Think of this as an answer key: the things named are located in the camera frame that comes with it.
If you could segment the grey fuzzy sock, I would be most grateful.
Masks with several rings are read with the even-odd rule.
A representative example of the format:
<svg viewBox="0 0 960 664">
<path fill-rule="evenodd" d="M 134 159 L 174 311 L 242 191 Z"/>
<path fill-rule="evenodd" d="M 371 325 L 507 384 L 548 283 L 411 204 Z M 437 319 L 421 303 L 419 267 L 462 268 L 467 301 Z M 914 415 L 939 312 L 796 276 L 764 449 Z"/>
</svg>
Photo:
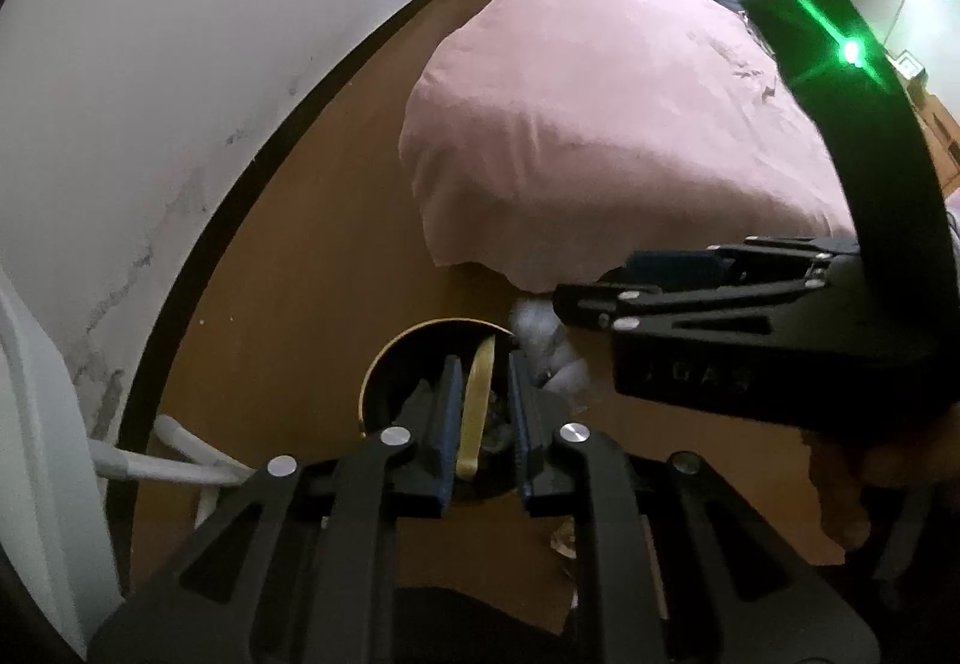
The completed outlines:
<svg viewBox="0 0 960 664">
<path fill-rule="evenodd" d="M 590 388 L 589 365 L 574 349 L 550 301 L 519 300 L 509 326 L 526 355 L 535 386 L 560 396 L 574 412 L 583 410 Z"/>
</svg>

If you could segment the pink bed cover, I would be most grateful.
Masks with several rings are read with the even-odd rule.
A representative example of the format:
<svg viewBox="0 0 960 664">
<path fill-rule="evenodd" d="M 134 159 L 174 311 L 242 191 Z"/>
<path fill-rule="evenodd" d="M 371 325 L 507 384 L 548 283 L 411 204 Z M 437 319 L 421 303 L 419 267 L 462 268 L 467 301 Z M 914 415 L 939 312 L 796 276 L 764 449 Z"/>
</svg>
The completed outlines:
<svg viewBox="0 0 960 664">
<path fill-rule="evenodd" d="M 646 249 L 854 232 L 775 61 L 713 0 L 491 0 L 398 141 L 428 253 L 548 292 Z"/>
</svg>

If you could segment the black round trash bin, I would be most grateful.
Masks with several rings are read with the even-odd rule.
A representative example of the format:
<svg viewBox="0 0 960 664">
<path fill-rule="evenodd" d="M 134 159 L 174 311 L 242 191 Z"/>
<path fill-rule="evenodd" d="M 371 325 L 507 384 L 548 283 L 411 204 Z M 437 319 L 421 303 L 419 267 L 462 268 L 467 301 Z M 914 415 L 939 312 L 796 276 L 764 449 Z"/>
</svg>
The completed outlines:
<svg viewBox="0 0 960 664">
<path fill-rule="evenodd" d="M 467 381 L 488 339 L 494 342 L 493 370 L 477 474 L 460 478 L 455 461 Z M 493 322 L 437 319 L 398 334 L 371 363 L 359 393 L 364 432 L 404 427 L 413 438 L 392 476 L 405 515 L 439 518 L 454 503 L 480 503 L 516 490 L 509 361 L 517 350 L 511 332 Z"/>
</svg>

